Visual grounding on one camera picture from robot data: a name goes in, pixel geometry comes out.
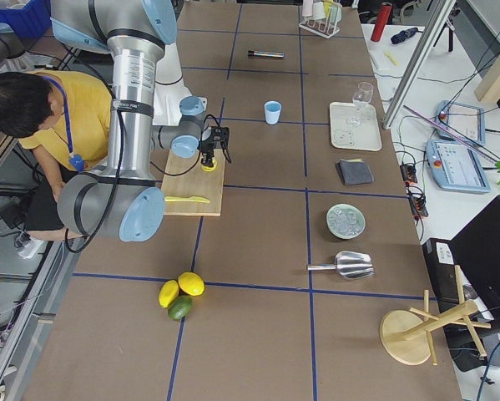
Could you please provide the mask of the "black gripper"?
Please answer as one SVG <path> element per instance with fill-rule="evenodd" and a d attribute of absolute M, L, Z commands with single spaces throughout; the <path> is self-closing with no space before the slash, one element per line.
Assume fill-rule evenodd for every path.
<path fill-rule="evenodd" d="M 209 127 L 205 131 L 205 138 L 200 142 L 200 153 L 202 154 L 202 166 L 215 166 L 214 149 L 222 149 L 225 154 L 229 149 L 230 130 L 227 127 Z"/>

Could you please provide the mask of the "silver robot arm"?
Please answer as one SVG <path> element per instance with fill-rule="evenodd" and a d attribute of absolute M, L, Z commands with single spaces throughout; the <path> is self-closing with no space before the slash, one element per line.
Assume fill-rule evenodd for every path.
<path fill-rule="evenodd" d="M 165 210 L 153 148 L 211 167 L 229 131 L 208 125 L 205 100 L 184 85 L 172 2 L 54 1 L 51 20 L 59 42 L 114 61 L 107 157 L 64 186 L 59 218 L 83 236 L 146 241 Z"/>

